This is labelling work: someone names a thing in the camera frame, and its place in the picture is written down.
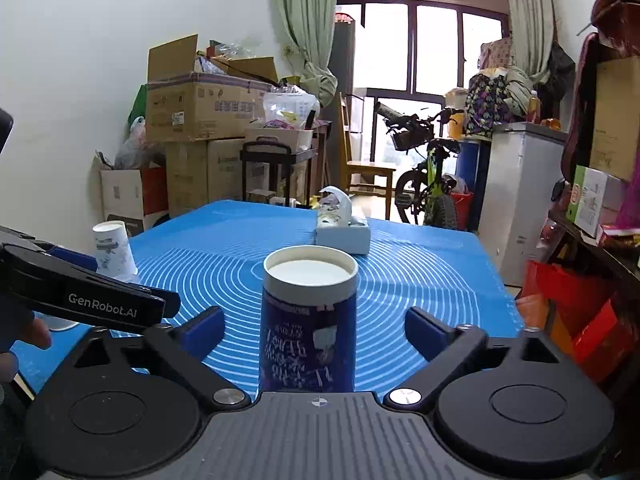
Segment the blue paper cup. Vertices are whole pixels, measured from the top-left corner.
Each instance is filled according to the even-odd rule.
[[[261,391],[353,391],[357,275],[356,260],[329,247],[288,247],[267,256]]]

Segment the wooden chair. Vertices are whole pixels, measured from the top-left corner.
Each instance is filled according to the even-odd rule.
[[[393,199],[393,181],[395,164],[384,162],[366,162],[364,160],[351,160],[351,137],[349,130],[349,113],[346,102],[342,94],[338,94],[340,102],[338,103],[338,133],[342,136],[340,140],[340,188],[348,193],[351,187],[351,176],[354,174],[384,176],[386,177],[385,187],[385,219],[389,220],[391,216],[391,201]],[[357,184],[359,187],[379,189],[374,184]],[[375,195],[379,196],[375,191],[355,191],[355,194]]]

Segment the bicycle basket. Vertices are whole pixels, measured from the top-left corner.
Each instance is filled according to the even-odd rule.
[[[396,152],[408,152],[422,146],[428,140],[423,130],[403,130],[391,134],[391,139]]]

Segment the human hand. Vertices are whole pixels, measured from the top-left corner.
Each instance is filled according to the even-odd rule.
[[[26,322],[19,322],[20,319],[26,319]],[[0,304],[0,332],[0,340],[19,339],[43,350],[51,346],[51,334],[44,321],[33,317],[33,312],[20,306]],[[18,359],[15,354],[9,351],[0,353],[0,382],[13,380],[17,373]]]

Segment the blue barrel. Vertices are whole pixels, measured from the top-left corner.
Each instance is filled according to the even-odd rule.
[[[478,151],[481,140],[460,139],[460,153],[456,166],[456,176],[463,178],[470,192],[476,189],[476,171],[478,170]]]
[[[480,225],[484,188],[489,173],[491,142],[489,140],[461,139],[456,175],[463,178],[469,191],[474,194],[467,229],[477,231]]]

